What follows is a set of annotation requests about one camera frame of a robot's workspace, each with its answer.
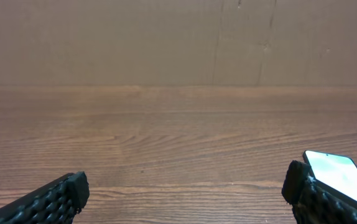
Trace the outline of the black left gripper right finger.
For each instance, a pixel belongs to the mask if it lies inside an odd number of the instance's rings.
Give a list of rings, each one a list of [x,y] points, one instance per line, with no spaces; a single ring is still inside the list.
[[[292,161],[282,196],[298,224],[357,224],[357,201],[312,177],[311,167]]]

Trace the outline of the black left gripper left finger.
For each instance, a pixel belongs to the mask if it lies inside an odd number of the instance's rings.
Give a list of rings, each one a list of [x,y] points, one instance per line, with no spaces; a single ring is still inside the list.
[[[89,196],[86,174],[67,173],[0,208],[0,224],[72,223]]]

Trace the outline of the blue Samsung Galaxy smartphone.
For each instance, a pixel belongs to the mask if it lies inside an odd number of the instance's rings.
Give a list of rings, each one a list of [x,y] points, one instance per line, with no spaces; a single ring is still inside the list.
[[[304,151],[303,159],[319,187],[357,209],[357,165],[350,157]]]

